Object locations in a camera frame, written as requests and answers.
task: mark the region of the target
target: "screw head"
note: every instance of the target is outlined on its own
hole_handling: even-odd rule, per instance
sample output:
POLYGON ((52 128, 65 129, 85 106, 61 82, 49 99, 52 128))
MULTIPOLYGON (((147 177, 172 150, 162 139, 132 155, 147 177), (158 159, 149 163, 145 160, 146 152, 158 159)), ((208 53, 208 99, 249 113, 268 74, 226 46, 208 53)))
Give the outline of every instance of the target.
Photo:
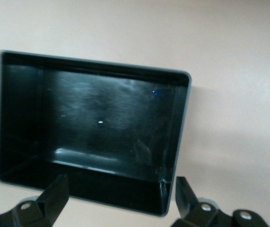
POLYGON ((241 218, 244 218, 246 220, 251 220, 252 219, 252 216, 246 211, 241 211, 240 216, 241 216, 241 218))
POLYGON ((202 210, 205 210, 205 211, 211 211, 210 205, 208 205, 206 203, 202 204, 201 208, 202 208, 202 210))
POLYGON ((20 208, 21 208, 22 210, 25 210, 25 209, 28 209, 30 206, 31 206, 31 204, 30 204, 29 202, 26 202, 26 203, 22 204, 22 205, 20 206, 20 208))

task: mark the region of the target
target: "black tray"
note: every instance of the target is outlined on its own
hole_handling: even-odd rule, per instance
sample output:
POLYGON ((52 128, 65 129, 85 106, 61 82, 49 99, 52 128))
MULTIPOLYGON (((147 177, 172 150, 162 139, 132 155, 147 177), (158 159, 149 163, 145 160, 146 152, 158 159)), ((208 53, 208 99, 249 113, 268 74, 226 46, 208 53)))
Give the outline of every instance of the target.
POLYGON ((1 55, 0 180, 154 215, 168 212, 187 72, 1 55))

